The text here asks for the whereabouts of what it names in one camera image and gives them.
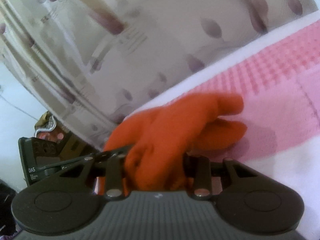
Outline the red knitted sweater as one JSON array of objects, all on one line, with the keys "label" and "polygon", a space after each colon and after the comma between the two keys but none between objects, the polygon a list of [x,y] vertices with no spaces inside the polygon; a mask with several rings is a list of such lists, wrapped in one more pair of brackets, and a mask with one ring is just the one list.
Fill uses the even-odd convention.
[{"label": "red knitted sweater", "polygon": [[191,93],[124,120],[104,146],[106,151],[131,146],[124,161],[124,194],[188,187],[191,181],[183,170],[184,154],[212,158],[240,141],[247,126],[224,116],[243,109],[243,98],[236,93]]}]

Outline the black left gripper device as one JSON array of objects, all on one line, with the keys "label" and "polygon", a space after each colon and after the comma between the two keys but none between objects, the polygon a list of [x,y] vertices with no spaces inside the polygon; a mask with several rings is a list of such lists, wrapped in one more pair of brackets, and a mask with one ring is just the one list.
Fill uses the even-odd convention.
[{"label": "black left gripper device", "polygon": [[18,140],[18,148],[28,186],[85,157],[102,155],[101,152],[84,141],[76,139],[75,136],[63,139],[60,143],[35,137],[22,137]]}]

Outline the cluttered items pile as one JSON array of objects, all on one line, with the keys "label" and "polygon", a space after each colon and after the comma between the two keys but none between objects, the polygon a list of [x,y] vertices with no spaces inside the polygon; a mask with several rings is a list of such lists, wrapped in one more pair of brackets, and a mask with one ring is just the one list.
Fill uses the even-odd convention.
[{"label": "cluttered items pile", "polygon": [[[57,119],[47,111],[35,124],[35,137],[52,142],[61,141],[68,133]],[[1,181],[1,239],[12,239],[17,233],[11,213],[11,203],[16,192]]]}]

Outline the pink checkered bed sheet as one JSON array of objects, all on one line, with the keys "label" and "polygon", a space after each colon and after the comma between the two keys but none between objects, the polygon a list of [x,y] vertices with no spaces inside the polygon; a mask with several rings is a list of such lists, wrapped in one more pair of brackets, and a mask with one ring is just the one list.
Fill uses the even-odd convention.
[{"label": "pink checkered bed sheet", "polygon": [[319,12],[253,41],[147,102],[167,105],[192,93],[233,92],[247,132],[216,160],[234,158],[296,190],[302,239],[319,239]]}]

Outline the beige leaf-patterned mattress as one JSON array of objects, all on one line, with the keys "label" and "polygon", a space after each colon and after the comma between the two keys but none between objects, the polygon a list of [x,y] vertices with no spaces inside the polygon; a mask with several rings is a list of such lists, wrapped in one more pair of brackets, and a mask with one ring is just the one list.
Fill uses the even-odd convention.
[{"label": "beige leaf-patterned mattress", "polygon": [[146,102],[316,0],[1,0],[5,66],[97,149]]}]

